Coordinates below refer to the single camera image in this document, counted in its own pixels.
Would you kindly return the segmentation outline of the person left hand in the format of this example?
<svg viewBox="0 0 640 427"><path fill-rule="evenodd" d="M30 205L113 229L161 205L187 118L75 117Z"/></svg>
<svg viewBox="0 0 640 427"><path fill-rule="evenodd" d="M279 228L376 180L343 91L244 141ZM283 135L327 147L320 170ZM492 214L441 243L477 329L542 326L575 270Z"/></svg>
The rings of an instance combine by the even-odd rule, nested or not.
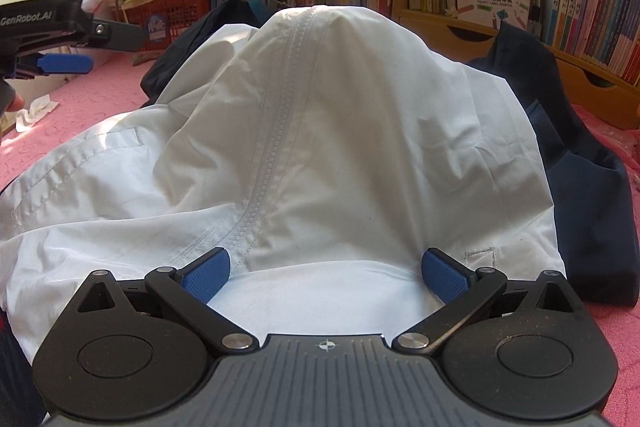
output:
<svg viewBox="0 0 640 427"><path fill-rule="evenodd" d="M0 112L2 114L9 112L14 113L24 107L24 100L18 95L14 88L6 82L0 80Z"/></svg>

